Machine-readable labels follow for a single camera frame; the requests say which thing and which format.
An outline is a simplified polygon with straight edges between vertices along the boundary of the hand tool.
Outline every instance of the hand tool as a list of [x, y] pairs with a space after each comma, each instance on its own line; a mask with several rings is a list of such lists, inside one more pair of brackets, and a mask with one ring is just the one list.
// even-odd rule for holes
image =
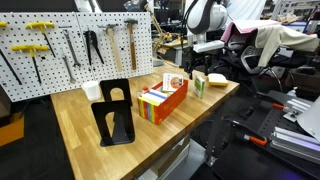
[[[0, 22], [0, 27], [7, 27], [7, 23], [6, 22]], [[6, 58], [6, 56], [3, 54], [2, 50], [0, 49], [0, 55], [2, 56], [2, 59], [4, 60], [4, 62], [7, 64], [7, 66], [9, 67], [10, 71], [12, 72], [12, 74], [14, 75], [14, 77], [17, 79], [17, 81], [19, 82], [19, 85], [22, 85], [21, 80], [19, 79], [18, 75], [16, 74], [16, 72], [13, 70], [12, 66], [10, 65], [8, 59]]]
[[26, 29], [34, 29], [34, 28], [39, 28], [40, 29], [41, 34], [43, 34], [44, 39], [47, 41], [47, 43], [49, 45], [49, 48], [50, 48], [50, 51], [51, 51], [53, 57], [56, 57], [56, 55], [54, 54], [53, 49], [52, 49], [52, 47], [50, 45], [50, 42], [49, 42], [49, 40], [47, 38], [47, 35], [46, 35], [45, 31], [44, 31], [44, 29], [46, 29], [47, 27], [54, 28], [54, 24], [51, 23], [51, 22], [33, 22], [33, 23], [26, 24]]
[[137, 24], [138, 21], [135, 20], [135, 19], [127, 19], [124, 22], [128, 24], [129, 33], [130, 33], [130, 50], [131, 50], [132, 69], [136, 70], [137, 69], [137, 61], [136, 61], [136, 52], [135, 52], [135, 48], [134, 48], [134, 39], [133, 39], [132, 26], [133, 26], [133, 24]]
[[78, 62], [77, 57], [76, 57], [76, 54], [74, 53], [74, 49], [73, 49], [73, 47], [72, 47], [72, 43], [71, 43], [70, 37], [69, 37], [69, 32], [68, 32], [67, 29], [64, 29], [62, 32], [63, 32], [63, 35], [64, 35], [64, 37], [66, 38], [66, 40], [67, 40], [67, 42], [68, 42], [68, 46], [69, 46], [69, 49], [70, 49], [70, 51], [71, 51], [72, 58], [73, 58], [73, 60], [74, 60], [73, 67], [78, 66], [78, 67], [80, 68], [80, 67], [81, 67], [81, 64]]
[[49, 50], [48, 46], [21, 45], [21, 46], [12, 46], [11, 50], [12, 51], [29, 51], [30, 56], [31, 56], [32, 61], [33, 61], [34, 68], [35, 68], [36, 73], [37, 73], [38, 81], [41, 84], [41, 78], [40, 78], [40, 74], [39, 74], [39, 71], [38, 71], [38, 66], [37, 66], [37, 63], [36, 63], [36, 59], [34, 57], [34, 52], [37, 51], [37, 50], [38, 51], [47, 51], [47, 50]]
[[69, 65], [68, 65], [67, 56], [64, 54], [62, 48], [60, 49], [60, 51], [61, 51], [61, 57], [62, 57], [64, 63], [66, 64], [66, 67], [67, 67], [67, 70], [68, 70], [68, 73], [69, 73], [70, 82], [71, 82], [72, 84], [74, 84], [74, 83], [76, 83], [76, 80], [72, 77], [72, 74], [71, 74], [71, 71], [70, 71], [70, 68], [69, 68]]
[[112, 47], [112, 53], [114, 56], [114, 59], [116, 61], [116, 65], [117, 65], [117, 71], [120, 72], [122, 71], [122, 65], [121, 65], [121, 61], [120, 61], [120, 56], [118, 53], [118, 48], [116, 47], [116, 43], [114, 41], [114, 36], [113, 36], [113, 28], [119, 26], [118, 24], [108, 24], [107, 26], [98, 26], [99, 28], [106, 28], [107, 34], [110, 36], [110, 43], [111, 43], [111, 47]]
[[90, 52], [90, 44], [96, 49], [96, 52], [101, 60], [101, 63], [104, 64], [102, 56], [100, 54], [99, 48], [98, 48], [98, 40], [97, 40], [97, 35], [94, 31], [86, 31], [84, 32], [84, 36], [86, 37], [86, 44], [87, 44], [87, 52], [88, 52], [88, 58], [89, 58], [89, 64], [91, 66], [92, 64], [92, 59], [91, 59], [91, 52]]

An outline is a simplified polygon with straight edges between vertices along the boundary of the metal rod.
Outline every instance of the metal rod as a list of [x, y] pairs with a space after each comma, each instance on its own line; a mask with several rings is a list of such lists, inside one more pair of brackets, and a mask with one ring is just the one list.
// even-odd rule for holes
[[52, 47], [51, 47], [51, 45], [50, 45], [50, 42], [49, 42], [49, 40], [48, 40], [48, 38], [47, 38], [46, 33], [43, 33], [43, 36], [44, 36], [44, 39], [47, 41], [47, 44], [49, 45], [49, 48], [50, 48], [50, 51], [51, 51], [53, 57], [56, 57], [56, 55], [54, 54], [53, 49], [52, 49]]
[[17, 81], [19, 82], [19, 85], [22, 85], [21, 80], [19, 79], [18, 75], [16, 74], [16, 72], [13, 70], [12, 66], [10, 65], [8, 59], [6, 58], [6, 56], [3, 54], [2, 50], [0, 49], [0, 54], [4, 60], [4, 62], [6, 62], [6, 64], [8, 65], [9, 69], [11, 70], [12, 74], [14, 75], [14, 77], [17, 79]]
[[37, 73], [38, 81], [39, 81], [39, 83], [41, 84], [41, 78], [40, 78], [40, 74], [39, 74], [39, 71], [38, 71], [38, 67], [37, 67], [37, 63], [36, 63], [36, 58], [35, 58], [35, 57], [32, 57], [32, 61], [33, 61], [34, 69], [36, 70], [36, 73]]

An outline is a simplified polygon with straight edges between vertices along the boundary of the pliers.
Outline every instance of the pliers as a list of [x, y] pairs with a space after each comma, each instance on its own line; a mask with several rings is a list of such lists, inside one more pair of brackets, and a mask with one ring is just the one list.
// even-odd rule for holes
[[86, 44], [87, 44], [87, 52], [88, 52], [88, 58], [89, 58], [89, 64], [91, 66], [92, 64], [92, 59], [91, 59], [91, 51], [90, 51], [90, 44], [96, 49], [96, 52], [101, 60], [101, 63], [104, 64], [102, 56], [100, 54], [99, 48], [98, 48], [98, 40], [97, 40], [97, 35], [94, 31], [86, 31], [84, 32], [84, 36], [86, 37]]

